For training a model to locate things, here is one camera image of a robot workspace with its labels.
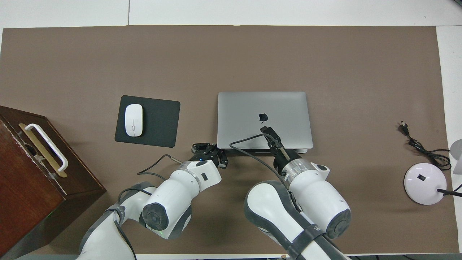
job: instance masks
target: white mouse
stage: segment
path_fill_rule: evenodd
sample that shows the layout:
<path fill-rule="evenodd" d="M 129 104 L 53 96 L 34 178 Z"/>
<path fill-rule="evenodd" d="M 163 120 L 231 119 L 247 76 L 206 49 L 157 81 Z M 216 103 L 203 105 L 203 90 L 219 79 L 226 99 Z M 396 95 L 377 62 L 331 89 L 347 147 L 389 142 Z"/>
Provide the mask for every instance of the white mouse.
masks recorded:
<path fill-rule="evenodd" d="M 132 137 L 143 133 L 143 107 L 140 104 L 130 104 L 125 109 L 125 132 Z"/>

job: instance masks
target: velcro strap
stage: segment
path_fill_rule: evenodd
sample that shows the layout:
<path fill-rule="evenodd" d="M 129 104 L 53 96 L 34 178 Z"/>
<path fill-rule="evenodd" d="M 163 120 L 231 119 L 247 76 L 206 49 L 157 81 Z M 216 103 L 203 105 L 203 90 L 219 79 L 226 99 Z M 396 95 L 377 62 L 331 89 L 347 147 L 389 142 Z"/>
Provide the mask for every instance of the velcro strap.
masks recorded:
<path fill-rule="evenodd" d="M 292 242 L 292 244 L 286 249 L 290 256 L 296 256 L 296 260 L 304 260 L 301 256 L 303 250 L 317 237 L 324 234 L 324 230 L 318 227 L 316 224 L 312 224 L 305 228 Z"/>
<path fill-rule="evenodd" d="M 115 211 L 115 212 L 117 212 L 117 214 L 119 215 L 119 218 L 120 218 L 119 223 L 122 223 L 123 220 L 125 219 L 125 207 L 120 206 L 120 204 L 114 204 L 114 205 L 110 206 L 107 210 L 105 210 L 104 212 L 106 212 L 106 211 Z"/>

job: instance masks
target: laptop lid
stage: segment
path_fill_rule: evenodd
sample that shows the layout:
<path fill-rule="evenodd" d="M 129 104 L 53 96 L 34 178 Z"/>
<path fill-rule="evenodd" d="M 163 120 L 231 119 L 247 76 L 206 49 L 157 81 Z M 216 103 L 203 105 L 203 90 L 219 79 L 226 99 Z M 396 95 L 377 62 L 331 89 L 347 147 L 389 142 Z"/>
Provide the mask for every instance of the laptop lid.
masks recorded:
<path fill-rule="evenodd" d="M 218 94 L 218 142 L 220 149 L 261 134 L 272 127 L 287 149 L 304 153 L 313 148 L 305 92 L 220 92 Z M 268 152 L 265 137 L 234 145 L 252 152 Z"/>

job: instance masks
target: brown desk mat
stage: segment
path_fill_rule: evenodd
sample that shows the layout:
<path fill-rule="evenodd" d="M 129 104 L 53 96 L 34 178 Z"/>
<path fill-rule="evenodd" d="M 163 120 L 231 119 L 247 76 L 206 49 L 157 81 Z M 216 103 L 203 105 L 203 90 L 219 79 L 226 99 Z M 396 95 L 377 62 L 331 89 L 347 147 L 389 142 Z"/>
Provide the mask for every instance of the brown desk mat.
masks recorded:
<path fill-rule="evenodd" d="M 429 149 L 447 148 L 434 27 L 124 26 L 4 29 L 0 104 L 46 115 L 108 190 L 38 253 L 75 253 L 135 173 L 191 144 L 216 142 L 220 91 L 305 91 L 314 148 L 351 206 L 344 253 L 458 252 L 452 198 L 411 201 L 403 177 L 427 162 L 396 130 L 401 120 Z M 174 148 L 114 141 L 122 95 L 178 100 Z M 271 158 L 264 158 L 270 163 Z M 163 161 L 153 171 L 176 168 Z M 137 223 L 123 229 L 139 254 L 283 254 L 249 223 L 243 200 L 273 174 L 233 157 L 219 185 L 193 201 L 183 235 L 165 241 Z M 449 173 L 445 173 L 450 187 Z"/>

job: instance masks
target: drawer handle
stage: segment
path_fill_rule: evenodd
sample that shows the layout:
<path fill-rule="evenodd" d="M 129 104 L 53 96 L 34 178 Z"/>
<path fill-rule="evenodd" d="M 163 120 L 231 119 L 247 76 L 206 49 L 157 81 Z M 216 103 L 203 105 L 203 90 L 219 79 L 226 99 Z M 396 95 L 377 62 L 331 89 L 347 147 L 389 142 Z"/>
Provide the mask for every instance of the drawer handle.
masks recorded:
<path fill-rule="evenodd" d="M 55 152 L 55 154 L 62 161 L 62 166 L 58 169 L 58 171 L 60 172 L 64 171 L 64 169 L 66 169 L 67 166 L 69 165 L 69 163 L 67 162 L 67 159 L 64 157 L 61 151 L 56 147 L 56 145 L 53 143 L 50 137 L 48 137 L 48 135 L 43 131 L 43 129 L 39 125 L 29 124 L 28 126 L 24 127 L 24 129 L 26 130 L 31 130 L 32 128 L 35 128 L 37 130 L 37 132 L 45 139 L 47 144 L 51 147 L 51 149 Z"/>

